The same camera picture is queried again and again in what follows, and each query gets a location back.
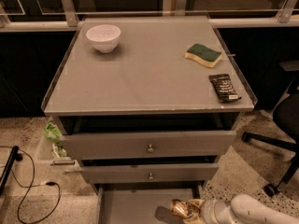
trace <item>green plastic bag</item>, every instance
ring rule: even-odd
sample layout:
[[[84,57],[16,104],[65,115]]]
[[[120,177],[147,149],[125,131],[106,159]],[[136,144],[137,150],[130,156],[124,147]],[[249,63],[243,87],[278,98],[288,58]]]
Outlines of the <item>green plastic bag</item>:
[[[48,140],[50,140],[55,145],[52,151],[54,157],[67,156],[67,152],[64,150],[64,147],[60,143],[60,137],[62,136],[62,133],[60,132],[60,130],[58,129],[54,121],[51,120],[47,123],[44,135]]]

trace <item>gray table surface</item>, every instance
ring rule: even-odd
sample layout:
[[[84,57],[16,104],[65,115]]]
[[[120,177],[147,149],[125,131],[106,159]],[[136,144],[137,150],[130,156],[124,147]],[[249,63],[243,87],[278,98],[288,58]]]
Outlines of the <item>gray table surface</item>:
[[[121,29],[120,43],[103,54],[86,38],[98,24]],[[195,43],[222,52],[206,68],[184,58]],[[208,76],[229,74],[242,99],[221,104]],[[87,19],[71,49],[46,115],[100,115],[152,112],[231,112],[253,109],[243,84],[209,20],[195,17]]]

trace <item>chair base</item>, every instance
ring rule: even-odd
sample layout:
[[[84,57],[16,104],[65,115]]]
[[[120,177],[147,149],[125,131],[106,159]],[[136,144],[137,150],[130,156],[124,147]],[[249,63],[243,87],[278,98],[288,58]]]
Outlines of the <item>chair base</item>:
[[[278,185],[274,185],[270,183],[263,187],[264,192],[269,197],[273,197],[274,195],[279,193],[281,186],[284,186],[290,181],[290,179],[293,177],[293,175],[296,173],[297,169],[299,168],[299,147],[297,146],[298,144],[286,142],[283,140],[278,140],[275,138],[265,137],[255,133],[244,132],[242,135],[242,141],[245,143],[248,143],[252,138],[265,142],[275,147],[281,147],[289,151],[295,152],[295,156],[292,158],[292,164],[290,168],[288,169],[287,173],[282,177]]]

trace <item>drawer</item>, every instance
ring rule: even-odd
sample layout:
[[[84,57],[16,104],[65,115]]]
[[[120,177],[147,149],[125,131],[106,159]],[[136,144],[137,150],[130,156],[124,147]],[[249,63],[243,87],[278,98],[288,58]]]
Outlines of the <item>drawer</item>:
[[[78,133],[61,137],[77,160],[209,156],[225,154],[235,131]]]
[[[171,201],[200,198],[198,183],[103,185],[98,188],[98,224],[183,224],[172,216]]]
[[[201,181],[211,179],[217,163],[151,164],[82,167],[88,183],[142,183]]]

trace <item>drawer front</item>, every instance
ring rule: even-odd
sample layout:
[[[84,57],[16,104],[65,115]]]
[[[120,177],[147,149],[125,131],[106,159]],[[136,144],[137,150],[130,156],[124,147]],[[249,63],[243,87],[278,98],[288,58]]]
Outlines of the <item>drawer front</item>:
[[[82,167],[88,183],[200,181],[211,179],[217,163]]]
[[[61,141],[71,158],[94,160],[222,155],[235,136],[235,131],[79,133]]]

